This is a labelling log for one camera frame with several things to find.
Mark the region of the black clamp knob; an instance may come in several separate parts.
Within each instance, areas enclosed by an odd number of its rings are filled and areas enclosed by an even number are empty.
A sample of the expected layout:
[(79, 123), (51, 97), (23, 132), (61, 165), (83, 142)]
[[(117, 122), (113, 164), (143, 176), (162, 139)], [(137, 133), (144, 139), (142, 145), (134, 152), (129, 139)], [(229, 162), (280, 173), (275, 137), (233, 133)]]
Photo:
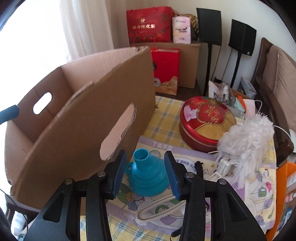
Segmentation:
[(200, 161), (196, 161), (195, 163), (195, 169), (196, 169), (196, 175), (199, 176), (201, 179), (204, 179), (203, 176), (203, 163)]

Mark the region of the white fluffy duster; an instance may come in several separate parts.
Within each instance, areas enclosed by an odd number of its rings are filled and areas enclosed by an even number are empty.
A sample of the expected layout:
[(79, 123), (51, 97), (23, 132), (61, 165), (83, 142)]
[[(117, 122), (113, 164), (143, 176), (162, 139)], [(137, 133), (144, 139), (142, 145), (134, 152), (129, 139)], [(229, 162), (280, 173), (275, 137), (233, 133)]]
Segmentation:
[(219, 140), (216, 152), (216, 171), (209, 180), (226, 178), (231, 184), (244, 187), (255, 176), (273, 139), (273, 122), (263, 114), (255, 114), (232, 126)]

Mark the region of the white plastic clip handle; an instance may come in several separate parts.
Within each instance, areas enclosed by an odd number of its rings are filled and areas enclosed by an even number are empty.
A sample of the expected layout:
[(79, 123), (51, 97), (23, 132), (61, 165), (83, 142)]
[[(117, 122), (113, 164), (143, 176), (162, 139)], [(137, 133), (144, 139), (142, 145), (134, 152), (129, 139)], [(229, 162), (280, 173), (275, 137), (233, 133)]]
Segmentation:
[(135, 222), (146, 225), (148, 222), (169, 216), (185, 206), (185, 201), (178, 201), (173, 194), (162, 197), (138, 210)]

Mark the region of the blue collapsible funnel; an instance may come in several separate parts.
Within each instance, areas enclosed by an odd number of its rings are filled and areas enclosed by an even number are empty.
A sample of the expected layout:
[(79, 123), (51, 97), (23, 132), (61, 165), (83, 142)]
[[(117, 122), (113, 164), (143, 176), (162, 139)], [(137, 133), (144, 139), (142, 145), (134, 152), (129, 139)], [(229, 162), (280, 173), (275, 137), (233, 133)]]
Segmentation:
[(163, 193), (169, 185), (164, 161), (143, 148), (135, 150), (132, 157), (125, 168), (132, 191), (139, 196)]

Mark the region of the orange storage box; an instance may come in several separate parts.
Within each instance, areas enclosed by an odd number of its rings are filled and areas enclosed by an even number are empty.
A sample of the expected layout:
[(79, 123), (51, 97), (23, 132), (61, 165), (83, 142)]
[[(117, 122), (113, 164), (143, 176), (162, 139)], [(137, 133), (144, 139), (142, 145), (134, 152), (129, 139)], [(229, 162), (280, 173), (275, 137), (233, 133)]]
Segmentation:
[(270, 229), (265, 235), (268, 241), (273, 240), (275, 237), (284, 207), (287, 190), (287, 178), (295, 171), (296, 164), (291, 162), (285, 162), (276, 170), (276, 219), (273, 228)]

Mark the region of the open cardboard box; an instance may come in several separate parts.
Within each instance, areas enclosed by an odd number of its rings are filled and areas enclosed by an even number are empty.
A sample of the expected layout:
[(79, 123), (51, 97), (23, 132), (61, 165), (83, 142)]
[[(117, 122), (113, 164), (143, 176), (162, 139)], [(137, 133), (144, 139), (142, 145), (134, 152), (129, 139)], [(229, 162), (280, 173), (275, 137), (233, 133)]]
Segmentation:
[(56, 68), (18, 103), (4, 146), (11, 195), (41, 209), (67, 178), (131, 157), (156, 106), (149, 47), (85, 56)]

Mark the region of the white curtain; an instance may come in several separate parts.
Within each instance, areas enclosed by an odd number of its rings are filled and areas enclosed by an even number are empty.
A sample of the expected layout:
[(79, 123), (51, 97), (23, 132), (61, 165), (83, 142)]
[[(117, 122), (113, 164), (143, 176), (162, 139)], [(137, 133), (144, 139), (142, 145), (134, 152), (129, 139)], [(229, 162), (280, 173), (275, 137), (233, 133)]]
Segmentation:
[(130, 45), (126, 11), (148, 1), (60, 1), (71, 60)]

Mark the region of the grey white small box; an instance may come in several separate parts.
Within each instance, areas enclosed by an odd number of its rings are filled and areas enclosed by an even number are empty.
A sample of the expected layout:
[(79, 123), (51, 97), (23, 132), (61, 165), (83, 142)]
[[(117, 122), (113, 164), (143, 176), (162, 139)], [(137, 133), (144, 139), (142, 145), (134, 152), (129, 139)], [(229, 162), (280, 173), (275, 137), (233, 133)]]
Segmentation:
[(255, 96), (257, 94), (257, 92), (256, 92), (255, 88), (253, 87), (253, 85), (251, 84), (251, 82), (247, 78), (244, 78), (244, 77), (241, 77), (237, 91), (245, 94), (250, 99), (255, 99)]

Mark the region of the brown sofa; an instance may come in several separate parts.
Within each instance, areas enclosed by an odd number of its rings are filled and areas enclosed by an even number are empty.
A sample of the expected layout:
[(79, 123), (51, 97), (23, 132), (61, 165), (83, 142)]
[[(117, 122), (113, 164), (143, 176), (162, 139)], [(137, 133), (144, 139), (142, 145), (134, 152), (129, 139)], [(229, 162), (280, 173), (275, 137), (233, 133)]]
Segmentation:
[(280, 166), (295, 151), (295, 60), (262, 38), (251, 83), (255, 98), (263, 102), (261, 111), (275, 125), (276, 165)]

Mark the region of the small red gift bag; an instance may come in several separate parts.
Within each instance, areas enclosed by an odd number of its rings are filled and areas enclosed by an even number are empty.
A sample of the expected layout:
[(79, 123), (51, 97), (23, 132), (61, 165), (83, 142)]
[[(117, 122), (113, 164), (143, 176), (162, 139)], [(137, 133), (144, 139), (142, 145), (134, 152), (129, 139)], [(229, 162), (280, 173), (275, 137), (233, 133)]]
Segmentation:
[(154, 87), (158, 93), (177, 95), (180, 50), (152, 48)]

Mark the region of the brown cardboard box background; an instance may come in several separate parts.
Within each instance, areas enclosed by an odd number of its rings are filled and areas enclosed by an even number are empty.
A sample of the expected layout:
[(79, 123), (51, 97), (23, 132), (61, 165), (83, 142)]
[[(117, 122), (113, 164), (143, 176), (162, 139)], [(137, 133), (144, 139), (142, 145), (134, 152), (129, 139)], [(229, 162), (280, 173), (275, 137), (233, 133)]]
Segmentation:
[(193, 44), (175, 44), (175, 43), (135, 43), (130, 44), (131, 47), (149, 46), (150, 48), (165, 48), (165, 49), (179, 49), (180, 50), (180, 87), (195, 88), (200, 43)]

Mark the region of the right black speaker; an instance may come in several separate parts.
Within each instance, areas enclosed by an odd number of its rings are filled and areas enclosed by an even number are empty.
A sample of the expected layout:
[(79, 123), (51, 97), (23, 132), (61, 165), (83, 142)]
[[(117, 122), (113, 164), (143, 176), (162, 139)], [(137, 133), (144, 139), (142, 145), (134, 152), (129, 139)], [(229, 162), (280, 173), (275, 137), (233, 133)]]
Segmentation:
[(255, 40), (256, 40), (255, 30), (250, 25), (240, 22), (238, 20), (232, 19), (231, 22), (231, 32), (229, 39), (229, 47), (236, 50), (237, 60), (234, 68), (233, 77), (231, 79), (230, 87), (232, 88), (235, 82), (235, 78), (237, 75), (237, 71), (239, 68), (239, 63), (242, 55), (252, 56), (254, 48), (255, 48)]

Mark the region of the black speaker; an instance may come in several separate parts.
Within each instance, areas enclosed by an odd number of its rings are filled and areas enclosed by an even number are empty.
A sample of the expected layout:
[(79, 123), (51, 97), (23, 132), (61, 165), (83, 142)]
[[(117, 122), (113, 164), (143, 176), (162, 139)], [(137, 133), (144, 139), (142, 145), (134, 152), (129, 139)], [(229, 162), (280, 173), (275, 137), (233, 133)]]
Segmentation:
[(197, 8), (199, 25), (199, 42), (208, 44), (207, 70), (203, 96), (207, 94), (210, 80), (210, 68), (213, 45), (222, 45), (222, 21), (221, 12), (214, 9)]
[(237, 60), (234, 68), (233, 77), (231, 79), (230, 87), (232, 88), (235, 82), (235, 78), (237, 75), (237, 71), (239, 68), (239, 63), (242, 55), (252, 56), (254, 48), (255, 48), (255, 40), (256, 40), (255, 30), (250, 25), (240, 22), (238, 20), (232, 19), (231, 22), (231, 32), (229, 39), (229, 47), (236, 50)]

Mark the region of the pink white tissue pack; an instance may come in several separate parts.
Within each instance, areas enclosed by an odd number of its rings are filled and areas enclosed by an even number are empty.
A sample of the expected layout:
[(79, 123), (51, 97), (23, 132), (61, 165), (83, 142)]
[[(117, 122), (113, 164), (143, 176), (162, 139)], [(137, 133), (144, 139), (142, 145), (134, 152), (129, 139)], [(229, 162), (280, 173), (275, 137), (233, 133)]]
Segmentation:
[(187, 16), (176, 16), (172, 18), (173, 43), (191, 43), (191, 23)]

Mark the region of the gold wrapped gift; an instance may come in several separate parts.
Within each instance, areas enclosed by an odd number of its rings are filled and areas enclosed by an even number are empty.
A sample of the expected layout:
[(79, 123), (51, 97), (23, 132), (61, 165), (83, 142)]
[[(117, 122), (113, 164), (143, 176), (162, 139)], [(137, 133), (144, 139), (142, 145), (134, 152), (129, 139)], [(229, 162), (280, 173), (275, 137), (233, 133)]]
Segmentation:
[(187, 16), (190, 19), (191, 23), (191, 43), (197, 42), (199, 37), (199, 26), (198, 26), (198, 17), (192, 14), (181, 14), (177, 11), (175, 12), (175, 16)]

